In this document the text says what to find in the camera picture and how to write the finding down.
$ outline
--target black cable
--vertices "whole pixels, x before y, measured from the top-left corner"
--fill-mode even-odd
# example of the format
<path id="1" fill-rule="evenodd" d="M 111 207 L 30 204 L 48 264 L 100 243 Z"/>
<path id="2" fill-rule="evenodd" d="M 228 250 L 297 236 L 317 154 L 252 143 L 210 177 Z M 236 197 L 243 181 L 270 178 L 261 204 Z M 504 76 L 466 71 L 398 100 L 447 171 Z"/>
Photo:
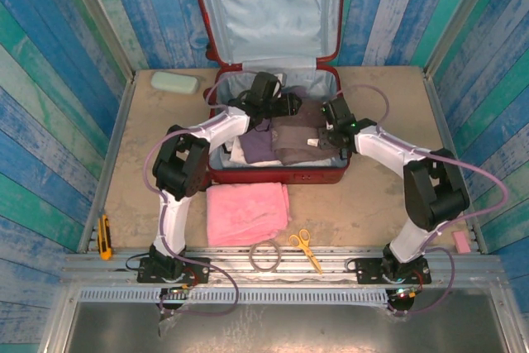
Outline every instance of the black cable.
<path id="1" fill-rule="evenodd" d="M 135 258 L 140 258 L 142 256 L 147 256 L 149 253 L 148 252 L 144 252 L 143 254 L 136 254 L 136 255 L 133 255 L 132 257 L 130 257 L 128 260 L 125 261 L 125 267 L 130 270 L 130 271 L 133 271 L 133 272 L 137 272 L 138 270 L 140 270 L 140 268 L 131 268 L 129 266 L 129 260 L 133 260 Z"/>

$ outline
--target pink eraser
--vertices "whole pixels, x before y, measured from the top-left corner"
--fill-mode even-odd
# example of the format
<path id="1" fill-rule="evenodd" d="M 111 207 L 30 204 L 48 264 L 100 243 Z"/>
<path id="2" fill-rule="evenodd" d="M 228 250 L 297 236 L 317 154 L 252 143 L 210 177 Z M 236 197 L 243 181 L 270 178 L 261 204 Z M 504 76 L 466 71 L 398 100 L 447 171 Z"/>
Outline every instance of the pink eraser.
<path id="1" fill-rule="evenodd" d="M 453 231 L 452 237 L 454 237 L 455 248 L 458 254 L 466 254 L 470 252 L 469 242 L 466 240 L 466 235 L 463 231 Z"/>

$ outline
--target suitcase lid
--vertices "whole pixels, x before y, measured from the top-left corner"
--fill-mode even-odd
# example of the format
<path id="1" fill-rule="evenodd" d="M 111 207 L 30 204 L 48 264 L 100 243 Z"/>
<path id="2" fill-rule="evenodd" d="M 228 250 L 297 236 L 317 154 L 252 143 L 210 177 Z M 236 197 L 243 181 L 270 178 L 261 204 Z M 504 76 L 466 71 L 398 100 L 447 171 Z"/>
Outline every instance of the suitcase lid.
<path id="1" fill-rule="evenodd" d="M 220 64 L 338 53 L 343 0 L 199 0 Z"/>

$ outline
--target rubber band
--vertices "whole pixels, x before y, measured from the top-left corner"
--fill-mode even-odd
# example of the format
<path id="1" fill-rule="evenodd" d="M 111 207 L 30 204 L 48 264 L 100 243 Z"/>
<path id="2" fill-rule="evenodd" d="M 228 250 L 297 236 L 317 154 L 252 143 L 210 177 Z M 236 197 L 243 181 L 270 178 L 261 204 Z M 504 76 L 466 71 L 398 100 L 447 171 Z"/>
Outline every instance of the rubber band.
<path id="1" fill-rule="evenodd" d="M 273 264 L 270 268 L 261 268 L 259 267 L 255 261 L 254 261 L 254 252 L 255 252 L 255 249 L 263 244 L 270 244 L 273 248 L 275 248 L 275 250 L 277 251 L 278 253 L 278 259 L 277 261 L 275 262 L 275 264 Z M 265 241 L 262 241 L 260 243 L 255 243 L 251 248 L 250 248 L 250 253 L 248 254 L 248 258 L 250 260 L 250 265 L 257 271 L 259 272 L 273 272 L 275 271 L 279 264 L 281 263 L 281 247 L 279 247 L 278 243 L 276 243 L 275 241 L 272 241 L 272 240 L 265 240 Z"/>

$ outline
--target yellow box cutter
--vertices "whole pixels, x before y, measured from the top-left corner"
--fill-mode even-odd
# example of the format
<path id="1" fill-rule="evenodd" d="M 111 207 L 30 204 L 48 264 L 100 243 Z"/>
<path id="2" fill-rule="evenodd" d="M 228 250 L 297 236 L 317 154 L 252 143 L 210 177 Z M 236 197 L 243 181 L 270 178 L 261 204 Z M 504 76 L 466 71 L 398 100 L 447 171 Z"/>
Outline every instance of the yellow box cutter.
<path id="1" fill-rule="evenodd" d="M 108 217 L 103 215 L 98 219 L 98 249 L 103 260 L 112 258 L 112 247 L 110 243 L 110 223 Z"/>

